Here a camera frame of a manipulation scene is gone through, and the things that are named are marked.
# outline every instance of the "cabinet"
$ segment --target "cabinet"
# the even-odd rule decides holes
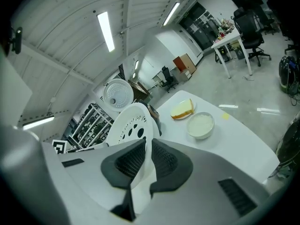
[[[173,62],[181,72],[187,69],[190,72],[190,74],[193,74],[196,71],[196,66],[187,54],[175,58]]]

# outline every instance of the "doorway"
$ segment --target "doorway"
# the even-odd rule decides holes
[[[219,35],[219,24],[200,3],[196,3],[179,23],[204,51]]]

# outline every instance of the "white table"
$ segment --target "white table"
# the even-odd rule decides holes
[[[223,64],[223,67],[224,67],[224,69],[225,69],[225,72],[227,73],[228,78],[231,78],[230,73],[229,73],[229,71],[228,71],[228,69],[227,69],[227,67],[226,67],[225,62],[224,62],[224,59],[223,59],[223,57],[222,57],[220,51],[218,50],[218,48],[225,45],[225,48],[226,48],[226,50],[228,51],[229,57],[232,59],[232,56],[231,56],[231,54],[230,54],[230,52],[229,52],[229,49],[228,49],[228,47],[226,46],[226,44],[228,44],[228,43],[230,43],[230,42],[232,42],[232,41],[235,41],[235,40],[238,40],[238,41],[239,41],[240,47],[242,48],[242,50],[243,50],[243,52],[244,52],[244,55],[245,55],[245,58],[246,58],[246,62],[247,62],[249,74],[252,75],[252,70],[251,70],[251,66],[250,66],[249,59],[248,59],[248,54],[247,54],[247,51],[246,51],[246,49],[245,49],[245,47],[244,47],[244,45],[243,45],[243,42],[242,42],[242,40],[241,40],[241,38],[240,38],[240,33],[239,33],[239,31],[236,29],[236,27],[234,27],[233,31],[232,31],[231,33],[228,33],[222,40],[220,40],[220,41],[214,43],[214,45],[211,46],[211,48],[215,49],[215,51],[216,51],[218,57],[220,58],[220,61],[221,61],[222,64]]]
[[[187,133],[188,118],[173,120],[171,109],[186,99],[197,103],[195,112],[208,112],[215,119],[212,135],[196,140]],[[175,143],[206,150],[220,155],[243,172],[262,183],[276,169],[279,160],[275,153],[249,128],[221,109],[185,91],[178,91],[158,109],[162,136]]]

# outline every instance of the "yellow sticker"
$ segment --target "yellow sticker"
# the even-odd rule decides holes
[[[228,113],[223,113],[222,118],[224,118],[225,120],[229,119],[229,114]]]

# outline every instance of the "office chair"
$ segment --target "office chair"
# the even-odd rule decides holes
[[[290,50],[295,50],[297,53],[300,53],[300,46],[299,46],[299,43],[297,42],[297,38],[295,38],[295,36],[294,36],[295,33],[291,32],[291,30],[289,29],[289,26],[291,24],[286,21],[286,19],[282,16],[283,14],[278,12],[276,10],[276,8],[274,7],[274,5],[272,3],[270,3],[270,1],[267,1],[267,5],[268,5],[269,9],[272,10],[274,16],[277,18],[282,35],[284,37],[288,37],[288,39],[286,41],[292,40],[294,42],[294,44],[287,45],[287,48],[285,49],[285,54],[287,51],[290,51]]]
[[[169,72],[169,69],[167,67],[163,67],[162,68],[162,71],[163,71],[163,74],[165,76],[165,79],[166,79],[166,82],[163,83],[162,87],[166,87],[168,86],[167,88],[167,92],[169,93],[169,90],[171,88],[174,88],[175,85],[178,85],[177,82],[174,82],[174,78],[170,75],[170,72]]]
[[[240,8],[238,10],[239,11],[235,11],[234,14],[237,15],[235,20],[243,34],[243,45],[246,49],[252,49],[253,52],[248,54],[249,59],[257,57],[258,66],[260,67],[261,63],[258,56],[267,56],[269,57],[269,60],[271,60],[271,56],[263,53],[263,49],[258,47],[260,44],[264,43],[264,40],[262,35],[259,32],[256,32],[256,25],[252,11],[249,10],[245,12]]]
[[[269,19],[267,15],[264,13],[261,6],[254,7],[253,11],[258,16],[261,24],[264,26],[263,28],[263,30],[265,30],[264,34],[267,34],[268,31],[271,31],[272,35],[274,35],[274,32],[276,32],[276,30],[271,26],[271,24],[274,23],[274,19]]]

